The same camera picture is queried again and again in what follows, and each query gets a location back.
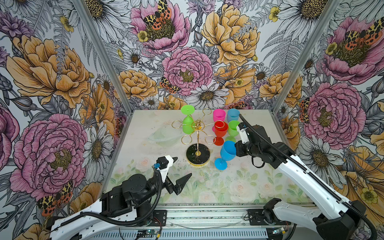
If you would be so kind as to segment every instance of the floral tablecloth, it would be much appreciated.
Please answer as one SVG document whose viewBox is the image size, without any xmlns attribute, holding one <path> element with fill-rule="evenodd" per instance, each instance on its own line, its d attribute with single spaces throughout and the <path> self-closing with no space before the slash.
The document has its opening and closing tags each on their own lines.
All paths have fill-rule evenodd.
<svg viewBox="0 0 384 240">
<path fill-rule="evenodd" d="M 264 126 L 272 142 L 281 141 L 268 110 L 240 110 L 240 112 L 252 125 Z M 196 110 L 192 116 L 196 119 L 202 115 L 201 110 Z M 209 162 L 202 167 L 194 167 L 186 159 L 188 146 L 182 144 L 180 140 L 169 147 L 148 140 L 148 137 L 160 127 L 169 127 L 174 120 L 182 121 L 184 117 L 180 110 L 135 111 L 111 178 L 106 180 L 108 183 L 106 190 L 120 185 L 136 173 L 142 173 L 147 179 L 152 177 L 151 166 L 157 158 L 171 155 L 179 158 L 169 170 L 168 176 L 171 181 L 175 183 L 177 179 L 189 173 L 192 173 L 192 177 L 179 196 L 168 194 L 164 190 L 160 199 L 161 204 L 261 204 L 273 197 L 291 203 L 311 202 L 299 187 L 278 170 L 268 164 L 262 169 L 252 166 L 249 156 L 235 157 L 227 162 L 226 170 L 220 171 L 215 168 L 214 161 L 220 157 L 221 146 L 205 144 L 211 153 Z M 212 123 L 212 114 L 206 115 L 204 122 Z M 214 135 L 212 126 L 206 128 L 206 133 Z M 205 143 L 204 135 L 201 134 L 200 143 Z M 194 144 L 197 139 L 196 133 L 192 136 L 194 141 L 191 144 Z M 255 159 L 255 164 L 260 165 L 261 160 Z"/>
</svg>

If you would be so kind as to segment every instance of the moth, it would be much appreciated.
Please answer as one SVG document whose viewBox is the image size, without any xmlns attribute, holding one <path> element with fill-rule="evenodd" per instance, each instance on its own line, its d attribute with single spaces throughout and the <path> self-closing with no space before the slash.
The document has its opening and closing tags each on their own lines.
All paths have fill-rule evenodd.
<svg viewBox="0 0 384 240">
<path fill-rule="evenodd" d="M 37 206 L 43 211 L 42 216 L 48 217 L 56 208 L 69 203 L 73 196 L 73 182 L 69 181 L 56 195 L 45 196 L 37 201 Z"/>
<path fill-rule="evenodd" d="M 172 10 L 168 7 L 167 0 L 159 0 L 157 4 L 157 11 L 154 15 L 148 15 L 143 18 L 144 23 L 152 27 L 153 30 L 160 30 L 166 20 L 171 19 Z"/>
<path fill-rule="evenodd" d="M 384 28 L 384 17 L 374 22 L 367 30 L 361 32 L 348 31 L 345 33 L 345 49 L 354 50 L 357 46 L 373 45 L 382 37 L 381 30 Z"/>
<path fill-rule="evenodd" d="M 160 87 L 165 88 L 166 91 L 168 91 L 169 93 L 177 93 L 178 91 L 180 91 L 180 88 L 178 86 L 173 86 L 172 84 L 170 84 L 168 79 L 165 77 L 161 78 L 161 82 L 159 85 Z"/>
</svg>

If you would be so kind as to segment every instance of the flower bud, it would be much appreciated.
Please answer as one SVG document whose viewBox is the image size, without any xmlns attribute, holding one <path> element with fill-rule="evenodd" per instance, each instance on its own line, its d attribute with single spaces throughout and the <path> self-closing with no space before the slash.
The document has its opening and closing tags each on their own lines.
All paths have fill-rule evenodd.
<svg viewBox="0 0 384 240">
<path fill-rule="evenodd" d="M 380 135 L 384 131 L 384 124 L 379 121 L 373 121 L 368 124 L 368 130 L 375 135 Z"/>
<path fill-rule="evenodd" d="M 0 75 L 0 90 L 10 91 L 12 89 L 11 81 L 8 78 Z"/>
<path fill-rule="evenodd" d="M 372 97 L 377 97 L 379 94 L 384 93 L 384 77 L 375 82 L 371 88 Z"/>
<path fill-rule="evenodd" d="M 70 103 L 67 100 L 65 100 L 65 99 L 60 99 L 59 107 L 60 107 L 61 110 L 67 111 L 68 108 L 70 107 Z"/>
<path fill-rule="evenodd" d="M 36 104 L 28 97 L 18 97 L 10 99 L 18 108 L 23 111 L 37 110 Z"/>
<path fill-rule="evenodd" d="M 201 44 L 201 39 L 203 39 L 203 35 L 199 33 L 198 31 L 195 31 L 194 40 L 195 42 Z"/>
</svg>

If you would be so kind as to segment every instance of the blue cup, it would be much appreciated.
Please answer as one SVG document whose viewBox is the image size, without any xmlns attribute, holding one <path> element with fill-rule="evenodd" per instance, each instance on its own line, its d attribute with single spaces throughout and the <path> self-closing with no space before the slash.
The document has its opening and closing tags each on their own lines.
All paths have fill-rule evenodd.
<svg viewBox="0 0 384 240">
<path fill-rule="evenodd" d="M 227 112 L 227 122 L 239 119 L 239 114 L 240 114 L 239 110 L 235 108 L 229 109 Z"/>
<path fill-rule="evenodd" d="M 225 162 L 221 158 L 217 158 L 215 160 L 215 167 L 221 171 L 225 170 L 227 168 L 227 162 Z"/>
<path fill-rule="evenodd" d="M 225 141 L 220 150 L 220 156 L 225 161 L 234 159 L 236 156 L 235 143 L 232 141 Z"/>
</svg>

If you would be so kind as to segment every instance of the yellow peony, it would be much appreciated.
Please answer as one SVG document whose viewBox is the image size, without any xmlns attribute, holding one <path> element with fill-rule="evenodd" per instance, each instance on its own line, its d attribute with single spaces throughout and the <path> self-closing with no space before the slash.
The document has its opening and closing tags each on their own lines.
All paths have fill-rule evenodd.
<svg viewBox="0 0 384 240">
<path fill-rule="evenodd" d="M 229 64 L 226 67 L 219 67 L 217 72 L 214 73 L 218 79 L 225 81 L 222 88 L 228 88 L 228 96 L 225 100 L 225 104 L 235 103 L 240 98 L 246 95 L 245 92 L 249 93 L 252 90 L 252 80 L 255 75 L 255 68 L 240 68 Z"/>
<path fill-rule="evenodd" d="M 75 50 L 67 47 L 61 80 L 57 79 L 57 48 L 52 39 L 40 39 L 25 35 L 14 38 L 13 45 L 24 54 L 24 58 L 7 58 L 7 70 L 20 88 L 22 96 L 44 96 L 41 104 L 46 104 L 53 95 L 62 96 L 75 108 L 81 99 L 91 93 L 89 73 Z"/>
<path fill-rule="evenodd" d="M 276 75 L 272 75 L 270 78 L 267 78 L 268 84 L 264 84 L 260 87 L 260 97 L 271 99 L 274 96 L 280 94 L 283 86 L 288 80 L 288 76 L 291 72 L 285 72 L 283 74 L 278 73 Z M 293 108 L 301 98 L 301 85 L 303 83 L 303 77 L 298 76 L 293 87 L 288 93 L 288 96 L 285 99 L 285 102 Z"/>
<path fill-rule="evenodd" d="M 300 142 L 299 119 L 293 117 L 288 118 L 287 116 L 281 121 L 281 127 L 284 130 L 291 148 L 296 150 Z"/>
<path fill-rule="evenodd" d="M 144 100 L 144 98 L 155 96 L 158 93 L 156 82 L 141 71 L 122 71 L 119 74 L 119 80 L 128 99 L 133 96 Z M 116 89 L 113 93 L 116 98 L 120 99 Z"/>
<path fill-rule="evenodd" d="M 221 16 L 211 12 L 205 20 L 201 34 L 209 41 L 207 46 L 217 46 L 219 63 L 242 66 L 247 62 L 247 58 L 255 55 L 260 37 L 256 26 L 242 36 L 230 39 L 242 27 L 250 25 L 249 17 L 240 14 L 239 9 L 225 4 Z"/>
</svg>

